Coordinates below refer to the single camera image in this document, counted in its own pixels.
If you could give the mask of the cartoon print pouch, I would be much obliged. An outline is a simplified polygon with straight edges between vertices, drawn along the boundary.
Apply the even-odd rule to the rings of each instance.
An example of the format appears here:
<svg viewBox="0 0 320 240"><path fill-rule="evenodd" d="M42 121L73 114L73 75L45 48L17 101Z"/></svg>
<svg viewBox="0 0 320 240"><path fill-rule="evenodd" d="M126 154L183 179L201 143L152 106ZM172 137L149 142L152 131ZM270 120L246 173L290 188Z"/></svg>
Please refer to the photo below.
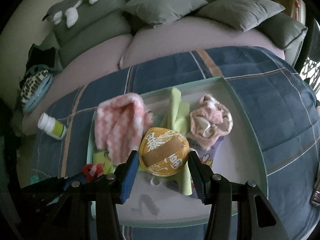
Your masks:
<svg viewBox="0 0 320 240"><path fill-rule="evenodd" d="M206 164L212 168L214 158L219 152L222 142L224 141L224 136L219 137L215 144L213 144L208 150L202 148L195 140L188 138L190 150L195 150L200 162Z"/></svg>

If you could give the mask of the blue plaid blanket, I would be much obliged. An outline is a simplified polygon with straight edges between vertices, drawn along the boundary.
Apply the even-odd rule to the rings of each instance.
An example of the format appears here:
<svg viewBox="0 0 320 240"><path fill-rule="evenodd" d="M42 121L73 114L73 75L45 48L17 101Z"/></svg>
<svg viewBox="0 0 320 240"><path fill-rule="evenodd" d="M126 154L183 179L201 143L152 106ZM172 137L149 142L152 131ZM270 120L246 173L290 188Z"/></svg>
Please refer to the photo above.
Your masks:
<svg viewBox="0 0 320 240"><path fill-rule="evenodd" d="M206 51L235 91L253 126L264 159L268 198L292 239L302 239L319 222L309 199L319 166L316 97L284 60L259 47ZM31 174L40 180L72 176L86 162L89 127L99 103L127 92L144 94L212 77L198 52L176 54L114 72L53 103L48 114L71 121L71 142L37 135Z"/></svg>

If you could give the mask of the green tissue pack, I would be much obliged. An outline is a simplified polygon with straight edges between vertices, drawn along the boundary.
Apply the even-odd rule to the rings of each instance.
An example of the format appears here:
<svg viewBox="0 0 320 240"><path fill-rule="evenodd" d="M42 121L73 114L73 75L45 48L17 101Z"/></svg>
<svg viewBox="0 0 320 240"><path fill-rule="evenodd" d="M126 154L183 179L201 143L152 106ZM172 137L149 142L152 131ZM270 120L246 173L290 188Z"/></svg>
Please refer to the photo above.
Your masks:
<svg viewBox="0 0 320 240"><path fill-rule="evenodd" d="M100 151L93 154L93 164L100 165L104 174L114 172L114 165L108 157L108 151Z"/></svg>

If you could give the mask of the pink white fuzzy sock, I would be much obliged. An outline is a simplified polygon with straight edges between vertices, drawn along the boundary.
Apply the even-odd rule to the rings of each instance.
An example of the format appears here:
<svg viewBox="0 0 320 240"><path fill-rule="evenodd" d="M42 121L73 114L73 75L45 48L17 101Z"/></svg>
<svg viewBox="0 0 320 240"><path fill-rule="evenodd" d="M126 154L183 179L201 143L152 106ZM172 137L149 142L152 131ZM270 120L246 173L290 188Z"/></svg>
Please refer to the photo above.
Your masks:
<svg viewBox="0 0 320 240"><path fill-rule="evenodd" d="M136 93L116 96L97 107L94 136L99 150L108 150L113 165L127 161L138 150L143 135L153 126L153 113Z"/></svg>

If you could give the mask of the grey white plush toy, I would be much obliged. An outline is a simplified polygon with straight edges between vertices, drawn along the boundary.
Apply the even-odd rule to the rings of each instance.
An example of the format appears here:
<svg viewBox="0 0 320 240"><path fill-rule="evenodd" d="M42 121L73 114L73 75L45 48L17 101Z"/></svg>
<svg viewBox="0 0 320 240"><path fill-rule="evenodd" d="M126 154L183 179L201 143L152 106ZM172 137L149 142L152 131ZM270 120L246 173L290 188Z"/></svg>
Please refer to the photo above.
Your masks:
<svg viewBox="0 0 320 240"><path fill-rule="evenodd" d="M54 25L58 25L65 18L67 28L71 28L78 21L78 7L80 7L84 1L93 5L98 0L63 0L52 5L46 12L42 21L47 20Z"/></svg>

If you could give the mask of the pale green tray box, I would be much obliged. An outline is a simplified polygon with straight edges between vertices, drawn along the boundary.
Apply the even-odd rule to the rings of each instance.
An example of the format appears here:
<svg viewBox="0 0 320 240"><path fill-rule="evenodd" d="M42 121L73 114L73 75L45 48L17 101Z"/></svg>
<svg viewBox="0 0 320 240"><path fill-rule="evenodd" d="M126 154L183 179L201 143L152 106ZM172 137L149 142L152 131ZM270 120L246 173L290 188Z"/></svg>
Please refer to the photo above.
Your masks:
<svg viewBox="0 0 320 240"><path fill-rule="evenodd" d="M251 122L234 90L213 77L142 94L163 128L143 140L141 163L130 198L117 207L120 223L141 228L174 228L203 224L210 207L198 199L185 159L150 157L162 142L185 136L201 163L232 182L255 180L268 194L263 155Z"/></svg>

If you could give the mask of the blue black-white patterned cushion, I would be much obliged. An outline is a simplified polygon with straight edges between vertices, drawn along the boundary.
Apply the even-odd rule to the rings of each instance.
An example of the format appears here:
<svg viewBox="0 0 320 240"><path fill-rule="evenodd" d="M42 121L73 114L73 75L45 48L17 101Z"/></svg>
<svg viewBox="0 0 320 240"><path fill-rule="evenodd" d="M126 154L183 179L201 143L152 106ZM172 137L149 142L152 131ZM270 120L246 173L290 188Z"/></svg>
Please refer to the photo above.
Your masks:
<svg viewBox="0 0 320 240"><path fill-rule="evenodd" d="M26 79L20 93L23 113L32 112L36 108L52 82L53 75L48 70L42 70Z"/></svg>

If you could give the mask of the dark clothes pile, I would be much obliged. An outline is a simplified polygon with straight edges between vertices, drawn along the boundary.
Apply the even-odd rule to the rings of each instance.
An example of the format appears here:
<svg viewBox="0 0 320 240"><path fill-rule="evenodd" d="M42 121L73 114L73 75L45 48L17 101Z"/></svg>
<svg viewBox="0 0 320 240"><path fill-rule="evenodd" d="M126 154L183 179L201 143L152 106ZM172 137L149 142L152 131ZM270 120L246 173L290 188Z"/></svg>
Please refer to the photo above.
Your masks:
<svg viewBox="0 0 320 240"><path fill-rule="evenodd" d="M40 46L33 44L29 49L24 77L28 78L43 70L47 70L53 75L62 72L59 52L54 47L42 49Z"/></svg>

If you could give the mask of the light green cloth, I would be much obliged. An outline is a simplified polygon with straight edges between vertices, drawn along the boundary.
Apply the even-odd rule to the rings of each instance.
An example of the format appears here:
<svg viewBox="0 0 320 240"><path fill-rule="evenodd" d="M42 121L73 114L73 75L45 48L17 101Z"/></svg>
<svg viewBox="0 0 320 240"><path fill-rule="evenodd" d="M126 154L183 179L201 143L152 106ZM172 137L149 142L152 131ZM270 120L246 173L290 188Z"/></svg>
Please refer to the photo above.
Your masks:
<svg viewBox="0 0 320 240"><path fill-rule="evenodd" d="M172 87L169 93L169 110L167 111L161 127L186 135L190 131L190 104L182 101L179 89ZM173 176L164 180L166 187L185 196L193 194L191 188L191 176L186 163L184 167Z"/></svg>

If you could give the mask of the grey green throw pillow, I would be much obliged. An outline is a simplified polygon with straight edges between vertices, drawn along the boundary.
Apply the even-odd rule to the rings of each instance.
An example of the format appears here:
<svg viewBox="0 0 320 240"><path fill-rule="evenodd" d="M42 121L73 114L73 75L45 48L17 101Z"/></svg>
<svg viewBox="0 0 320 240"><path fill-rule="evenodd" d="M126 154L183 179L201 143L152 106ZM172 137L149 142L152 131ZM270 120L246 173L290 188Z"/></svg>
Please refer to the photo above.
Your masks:
<svg viewBox="0 0 320 240"><path fill-rule="evenodd" d="M123 10L155 27L178 21L207 4L206 0L130 0Z"/></svg>

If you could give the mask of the red white yarn flower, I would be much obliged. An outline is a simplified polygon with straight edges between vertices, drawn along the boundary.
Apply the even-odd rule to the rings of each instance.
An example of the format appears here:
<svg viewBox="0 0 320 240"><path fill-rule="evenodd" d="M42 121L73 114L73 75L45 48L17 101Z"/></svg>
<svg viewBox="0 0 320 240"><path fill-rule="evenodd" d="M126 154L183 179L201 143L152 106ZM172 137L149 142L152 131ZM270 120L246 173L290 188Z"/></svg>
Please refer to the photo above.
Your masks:
<svg viewBox="0 0 320 240"><path fill-rule="evenodd" d="M103 175L103 165L101 163L87 164L82 168L82 173L84 174L86 181L90 182Z"/></svg>

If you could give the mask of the gold embroidered round pad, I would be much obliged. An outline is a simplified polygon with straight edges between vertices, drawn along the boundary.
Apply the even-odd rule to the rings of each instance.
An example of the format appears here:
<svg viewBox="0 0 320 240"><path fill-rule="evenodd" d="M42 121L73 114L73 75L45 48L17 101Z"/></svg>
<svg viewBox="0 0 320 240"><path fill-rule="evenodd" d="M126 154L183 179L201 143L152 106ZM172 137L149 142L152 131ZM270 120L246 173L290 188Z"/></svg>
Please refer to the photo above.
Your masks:
<svg viewBox="0 0 320 240"><path fill-rule="evenodd" d="M179 132L167 128L150 128L138 150L141 167L158 177L169 177L180 172L187 160L189 142Z"/></svg>

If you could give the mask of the pink sofa seat cover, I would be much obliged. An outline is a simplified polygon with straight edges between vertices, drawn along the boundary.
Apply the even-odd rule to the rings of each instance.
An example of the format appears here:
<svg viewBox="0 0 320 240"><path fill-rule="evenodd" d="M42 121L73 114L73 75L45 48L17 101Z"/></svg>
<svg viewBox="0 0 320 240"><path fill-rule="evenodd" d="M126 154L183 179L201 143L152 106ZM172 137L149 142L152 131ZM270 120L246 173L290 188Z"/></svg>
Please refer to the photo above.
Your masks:
<svg viewBox="0 0 320 240"><path fill-rule="evenodd" d="M256 29L247 32L201 17L184 17L170 25L143 27L135 36L124 34L109 39L72 60L53 79L36 108L22 119L22 133L37 133L40 115L68 93L105 75L160 57L200 48L258 46L284 59L284 51Z"/></svg>

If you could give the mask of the teal rolled towel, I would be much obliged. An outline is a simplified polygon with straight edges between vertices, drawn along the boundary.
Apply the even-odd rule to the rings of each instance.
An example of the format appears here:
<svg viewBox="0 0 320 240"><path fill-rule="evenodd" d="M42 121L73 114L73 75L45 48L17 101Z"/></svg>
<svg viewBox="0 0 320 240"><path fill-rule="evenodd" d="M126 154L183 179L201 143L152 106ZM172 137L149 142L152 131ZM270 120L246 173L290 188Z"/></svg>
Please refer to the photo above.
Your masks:
<svg viewBox="0 0 320 240"><path fill-rule="evenodd" d="M39 182L39 177L37 175L33 175L30 178L29 185L33 185Z"/></svg>

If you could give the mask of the pink beige scrunchie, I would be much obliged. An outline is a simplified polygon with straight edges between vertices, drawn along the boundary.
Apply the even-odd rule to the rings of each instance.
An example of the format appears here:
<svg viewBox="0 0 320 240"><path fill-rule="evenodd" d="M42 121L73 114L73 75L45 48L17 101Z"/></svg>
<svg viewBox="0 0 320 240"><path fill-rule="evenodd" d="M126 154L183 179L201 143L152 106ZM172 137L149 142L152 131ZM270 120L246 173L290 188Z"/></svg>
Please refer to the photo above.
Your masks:
<svg viewBox="0 0 320 240"><path fill-rule="evenodd" d="M228 135L233 128L229 109L212 96L205 94L199 101L200 107L190 113L188 137L208 150L219 137Z"/></svg>

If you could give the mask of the white pill bottle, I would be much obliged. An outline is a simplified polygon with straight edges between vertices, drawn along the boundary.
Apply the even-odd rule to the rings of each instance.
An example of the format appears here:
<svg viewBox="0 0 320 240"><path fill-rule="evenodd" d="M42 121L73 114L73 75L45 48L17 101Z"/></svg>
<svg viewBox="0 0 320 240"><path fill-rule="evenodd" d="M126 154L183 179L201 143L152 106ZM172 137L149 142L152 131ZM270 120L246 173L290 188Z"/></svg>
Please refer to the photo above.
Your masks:
<svg viewBox="0 0 320 240"><path fill-rule="evenodd" d="M37 127L56 140L61 140L67 131L64 124L49 116L47 113L41 114Z"/></svg>

